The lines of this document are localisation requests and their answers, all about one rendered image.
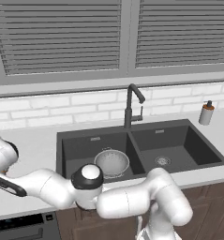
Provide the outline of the white soap dispenser orange collar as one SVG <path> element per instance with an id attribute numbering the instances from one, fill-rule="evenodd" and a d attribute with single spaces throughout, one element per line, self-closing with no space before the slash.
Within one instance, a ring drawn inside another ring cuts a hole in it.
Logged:
<path id="1" fill-rule="evenodd" d="M 202 105 L 202 111 L 199 118 L 199 123 L 203 126 L 208 126 L 210 124 L 213 112 L 215 107 L 213 106 L 213 102 L 211 100 L 206 101 Z"/>

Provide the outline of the black sink faucet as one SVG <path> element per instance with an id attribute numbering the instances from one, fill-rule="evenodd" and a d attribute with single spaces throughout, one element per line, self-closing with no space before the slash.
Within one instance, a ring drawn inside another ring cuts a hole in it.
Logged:
<path id="1" fill-rule="evenodd" d="M 140 112 L 139 115 L 132 115 L 132 94 L 136 95 L 141 105 L 145 102 L 145 97 L 142 92 L 134 83 L 131 83 L 127 88 L 127 106 L 125 108 L 124 128 L 131 128 L 132 122 L 142 120 L 142 112 Z"/>

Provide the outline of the white metal colander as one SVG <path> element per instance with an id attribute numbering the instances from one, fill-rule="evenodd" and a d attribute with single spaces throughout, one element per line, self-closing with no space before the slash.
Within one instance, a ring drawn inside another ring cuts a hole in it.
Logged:
<path id="1" fill-rule="evenodd" d="M 94 163 L 103 171 L 105 179 L 113 179 L 124 175 L 129 158 L 122 151 L 107 148 L 96 155 Z"/>

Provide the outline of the grey window frame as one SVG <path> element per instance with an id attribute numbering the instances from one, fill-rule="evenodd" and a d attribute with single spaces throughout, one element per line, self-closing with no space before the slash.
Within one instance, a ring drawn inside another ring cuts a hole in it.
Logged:
<path id="1" fill-rule="evenodd" d="M 224 64 L 136 68 L 140 1 L 122 0 L 118 69 L 7 75 L 0 55 L 0 98 L 224 80 Z"/>

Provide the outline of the brown wooden cupboard door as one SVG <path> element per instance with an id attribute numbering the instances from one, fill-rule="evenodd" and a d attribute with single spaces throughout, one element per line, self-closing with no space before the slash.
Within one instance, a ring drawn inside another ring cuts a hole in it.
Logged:
<path id="1" fill-rule="evenodd" d="M 55 214 L 62 240 L 135 240 L 138 230 L 136 217 L 104 219 L 78 207 Z"/>
<path id="2" fill-rule="evenodd" d="M 175 230 L 182 240 L 224 240 L 224 183 L 183 189 L 193 217 Z"/>

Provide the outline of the silver sink drain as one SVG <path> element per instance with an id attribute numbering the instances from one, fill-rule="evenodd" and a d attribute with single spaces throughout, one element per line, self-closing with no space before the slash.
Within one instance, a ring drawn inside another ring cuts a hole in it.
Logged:
<path id="1" fill-rule="evenodd" d="M 170 165 L 172 161 L 168 157 L 158 156 L 155 158 L 155 163 L 159 166 L 167 166 Z"/>

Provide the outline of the grey window blind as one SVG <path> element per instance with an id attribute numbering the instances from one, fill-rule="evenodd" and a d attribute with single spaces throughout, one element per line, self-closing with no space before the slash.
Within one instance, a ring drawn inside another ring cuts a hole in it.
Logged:
<path id="1" fill-rule="evenodd" d="M 122 0 L 0 0 L 7 75 L 118 69 Z"/>
<path id="2" fill-rule="evenodd" d="M 136 68 L 224 64 L 224 0 L 141 0 Z"/>

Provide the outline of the dark grey double sink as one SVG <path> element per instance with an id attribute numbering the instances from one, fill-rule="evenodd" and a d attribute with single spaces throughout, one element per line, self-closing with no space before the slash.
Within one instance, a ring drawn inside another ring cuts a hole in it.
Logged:
<path id="1" fill-rule="evenodd" d="M 59 132 L 56 171 L 68 179 L 81 166 L 92 163 L 107 148 L 124 152 L 130 161 L 121 181 L 144 177 L 156 167 L 180 173 L 224 165 L 222 154 L 187 119 Z M 158 156 L 172 163 L 159 166 Z"/>

